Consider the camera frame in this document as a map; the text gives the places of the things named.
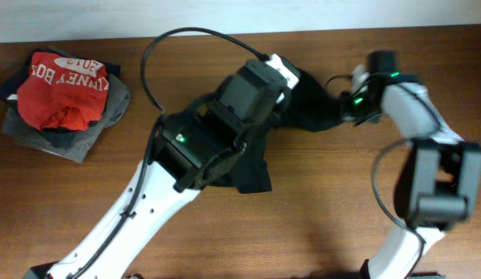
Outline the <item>black polo shirt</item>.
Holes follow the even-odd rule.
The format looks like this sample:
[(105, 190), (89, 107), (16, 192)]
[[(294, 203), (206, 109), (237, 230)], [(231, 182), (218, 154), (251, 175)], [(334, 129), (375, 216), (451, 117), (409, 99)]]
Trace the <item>black polo shirt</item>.
[(230, 171), (210, 182), (211, 186), (236, 188), (241, 194), (269, 192), (272, 183), (265, 150), (270, 129), (298, 129), (317, 133), (343, 122), (340, 101), (331, 97), (313, 75), (303, 69), (299, 72), (299, 82), (292, 89), (288, 108), (263, 127)]

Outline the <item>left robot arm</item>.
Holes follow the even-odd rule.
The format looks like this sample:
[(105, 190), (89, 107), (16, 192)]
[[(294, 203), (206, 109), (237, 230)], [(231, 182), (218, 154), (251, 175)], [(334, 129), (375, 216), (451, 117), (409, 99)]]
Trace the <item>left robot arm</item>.
[(266, 124), (289, 104), (299, 71), (286, 59), (249, 60), (212, 94), (156, 122), (125, 191), (64, 259), (26, 278), (122, 278), (181, 208), (230, 172)]

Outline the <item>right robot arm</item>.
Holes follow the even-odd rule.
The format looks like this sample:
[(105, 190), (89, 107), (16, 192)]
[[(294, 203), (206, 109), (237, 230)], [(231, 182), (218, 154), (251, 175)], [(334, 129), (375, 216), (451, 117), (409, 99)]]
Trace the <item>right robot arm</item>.
[[(474, 212), (481, 180), (481, 146), (455, 133), (413, 74), (397, 68), (396, 53), (377, 50), (351, 74), (351, 91), (341, 96), (341, 117), (360, 125), (389, 116), (401, 139), (373, 161), (372, 191), (394, 226), (379, 252), (365, 260), (361, 278), (412, 278), (420, 259), (448, 230)], [(384, 205), (377, 173), (381, 160), (406, 145), (409, 154), (393, 193), (394, 210)]]

